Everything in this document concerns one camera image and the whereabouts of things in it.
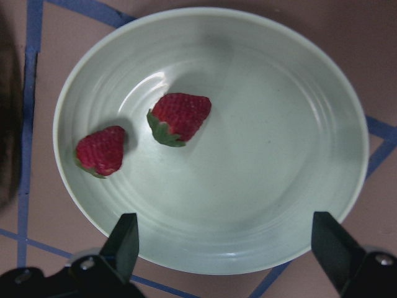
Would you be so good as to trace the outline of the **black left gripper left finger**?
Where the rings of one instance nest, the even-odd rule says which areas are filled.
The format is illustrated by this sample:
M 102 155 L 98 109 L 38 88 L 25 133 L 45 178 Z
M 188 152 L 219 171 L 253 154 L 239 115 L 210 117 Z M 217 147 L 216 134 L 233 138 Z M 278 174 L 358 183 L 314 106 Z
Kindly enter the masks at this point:
M 121 215 L 99 254 L 122 281 L 130 280 L 139 254 L 138 219 L 135 213 Z

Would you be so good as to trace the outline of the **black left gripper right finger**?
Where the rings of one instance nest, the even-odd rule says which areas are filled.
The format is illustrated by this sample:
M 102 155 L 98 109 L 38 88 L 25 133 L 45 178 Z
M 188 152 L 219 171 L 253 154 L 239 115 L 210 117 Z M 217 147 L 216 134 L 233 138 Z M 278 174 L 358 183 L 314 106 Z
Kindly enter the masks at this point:
M 313 214 L 311 250 L 338 294 L 345 294 L 361 267 L 365 250 L 325 211 Z

